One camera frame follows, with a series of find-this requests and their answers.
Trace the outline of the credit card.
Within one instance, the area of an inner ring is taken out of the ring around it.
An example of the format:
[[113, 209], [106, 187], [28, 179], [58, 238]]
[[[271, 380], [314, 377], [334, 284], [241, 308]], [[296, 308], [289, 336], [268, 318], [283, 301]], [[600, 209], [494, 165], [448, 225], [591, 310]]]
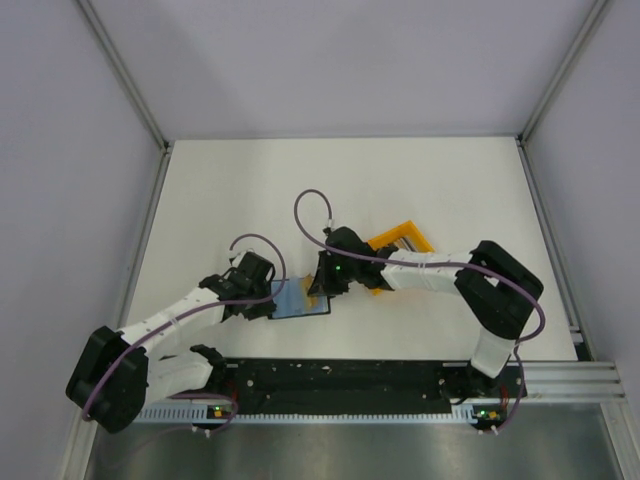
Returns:
[[314, 276], [308, 274], [300, 279], [300, 287], [303, 297], [303, 305], [307, 311], [316, 308], [319, 305], [320, 297], [315, 293], [313, 289]]

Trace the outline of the black leather card holder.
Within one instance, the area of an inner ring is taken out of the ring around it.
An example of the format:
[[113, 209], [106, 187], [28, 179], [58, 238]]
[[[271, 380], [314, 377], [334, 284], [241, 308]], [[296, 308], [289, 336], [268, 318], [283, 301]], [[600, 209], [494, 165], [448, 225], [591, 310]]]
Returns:
[[328, 297], [310, 297], [308, 295], [312, 281], [313, 278], [310, 275], [274, 280], [271, 284], [272, 292], [278, 290], [281, 284], [283, 287], [280, 293], [274, 297], [276, 309], [268, 316], [268, 319], [283, 320], [329, 315], [331, 305]]

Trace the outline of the yellow plastic bin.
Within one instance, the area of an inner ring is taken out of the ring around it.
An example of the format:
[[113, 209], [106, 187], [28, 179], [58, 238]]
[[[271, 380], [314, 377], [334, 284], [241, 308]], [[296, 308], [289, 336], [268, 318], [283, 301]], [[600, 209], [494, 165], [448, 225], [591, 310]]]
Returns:
[[400, 249], [413, 252], [435, 252], [434, 247], [411, 220], [406, 221], [380, 235], [370, 238], [367, 243], [374, 250], [378, 250], [388, 245], [395, 245]]

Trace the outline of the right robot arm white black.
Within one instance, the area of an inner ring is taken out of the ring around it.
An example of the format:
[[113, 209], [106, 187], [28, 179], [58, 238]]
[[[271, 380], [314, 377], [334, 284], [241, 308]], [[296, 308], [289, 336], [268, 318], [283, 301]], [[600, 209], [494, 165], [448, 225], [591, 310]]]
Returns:
[[459, 296], [480, 324], [467, 384], [481, 396], [502, 385], [502, 370], [544, 291], [536, 275], [490, 240], [468, 252], [437, 254], [395, 244], [374, 248], [348, 227], [327, 228], [325, 234], [309, 296], [339, 296], [353, 282], [370, 290]]

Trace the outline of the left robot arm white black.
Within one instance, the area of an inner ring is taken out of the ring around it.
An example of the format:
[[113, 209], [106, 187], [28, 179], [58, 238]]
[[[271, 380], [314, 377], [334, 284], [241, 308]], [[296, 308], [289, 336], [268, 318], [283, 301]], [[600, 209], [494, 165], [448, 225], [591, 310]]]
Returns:
[[103, 326], [87, 340], [66, 396], [110, 434], [127, 428], [147, 406], [187, 391], [216, 396], [226, 387], [225, 360], [195, 343], [205, 329], [233, 316], [265, 317], [275, 309], [274, 265], [245, 251], [222, 274], [199, 282], [177, 302], [119, 330]]

